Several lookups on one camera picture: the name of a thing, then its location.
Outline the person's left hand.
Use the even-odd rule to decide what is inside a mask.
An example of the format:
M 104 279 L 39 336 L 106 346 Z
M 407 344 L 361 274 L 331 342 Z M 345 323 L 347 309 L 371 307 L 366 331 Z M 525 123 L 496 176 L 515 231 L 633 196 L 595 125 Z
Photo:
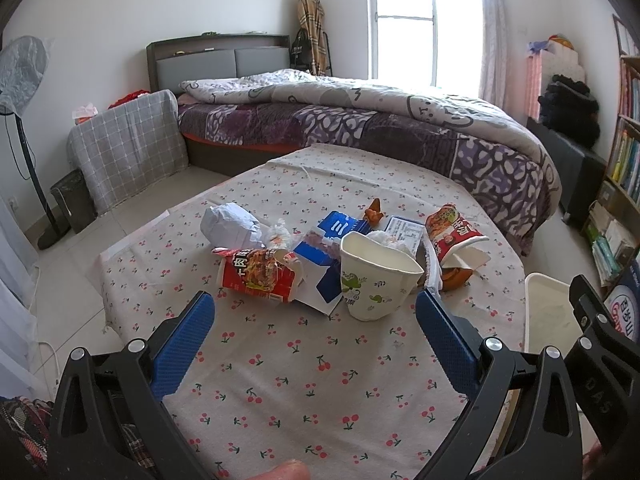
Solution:
M 306 464 L 299 460 L 287 460 L 286 462 L 270 469 L 270 471 L 258 474 L 248 480 L 310 480 L 310 471 Z

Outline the person's right hand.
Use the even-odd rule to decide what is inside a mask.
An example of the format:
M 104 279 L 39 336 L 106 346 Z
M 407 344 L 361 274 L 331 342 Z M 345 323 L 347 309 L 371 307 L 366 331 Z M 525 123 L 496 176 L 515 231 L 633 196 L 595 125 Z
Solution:
M 582 480 L 588 480 L 600 466 L 603 459 L 602 445 L 599 441 L 596 441 L 590 450 L 582 456 Z

